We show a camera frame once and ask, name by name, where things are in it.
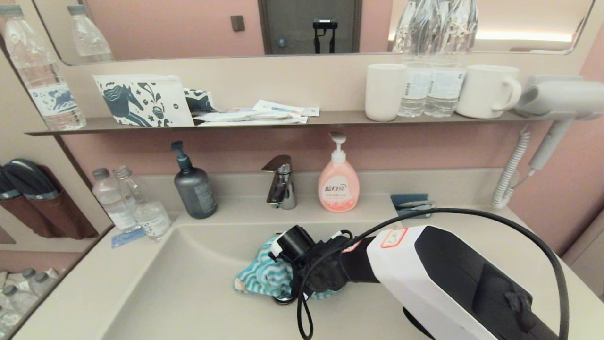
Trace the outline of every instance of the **shelf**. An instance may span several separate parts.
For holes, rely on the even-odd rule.
[[[422,115],[416,118],[397,117],[392,122],[374,122],[365,116],[364,111],[324,111],[320,117],[310,117],[306,124],[291,125],[254,125],[254,126],[188,126],[174,128],[145,128],[142,126],[120,125],[113,117],[88,118],[86,126],[73,131],[33,131],[26,132],[31,136],[58,136],[64,134],[98,134],[116,132],[150,132],[158,129],[170,131],[218,130],[218,129],[300,129],[314,128],[317,126],[343,127],[343,126],[396,126],[412,124],[443,124],[443,123],[499,123],[499,122],[528,122],[537,119],[528,119],[506,112],[499,119],[472,119],[454,114],[451,117],[435,118]]]

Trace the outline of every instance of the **chrome faucet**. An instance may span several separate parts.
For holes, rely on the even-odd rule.
[[[268,192],[267,203],[274,208],[290,210],[296,207],[294,181],[292,180],[292,157],[278,155],[273,158],[262,171],[274,172],[271,189]]]

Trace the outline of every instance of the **blue and white towel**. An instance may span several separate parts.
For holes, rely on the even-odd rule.
[[[289,283],[294,277],[292,266],[280,258],[275,262],[268,256],[271,251],[271,244],[276,239],[277,237],[269,239],[258,250],[252,264],[235,276],[234,288],[236,291],[244,294],[264,294],[280,299],[291,297],[292,289]],[[312,298],[322,300],[334,293],[336,292],[314,293]]]

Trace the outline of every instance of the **bathroom sink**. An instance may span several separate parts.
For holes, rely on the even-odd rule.
[[[326,240],[340,229],[353,234],[375,224],[300,224]],[[295,304],[241,294],[233,278],[276,232],[292,225],[181,225],[169,234],[104,340],[300,339]],[[401,304],[380,284],[348,284],[329,299],[311,299],[314,339],[427,339],[404,317]]]

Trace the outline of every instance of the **light strip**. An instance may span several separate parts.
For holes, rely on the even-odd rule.
[[[531,40],[531,41],[573,41],[572,34],[510,31],[478,31],[476,39],[480,40]]]

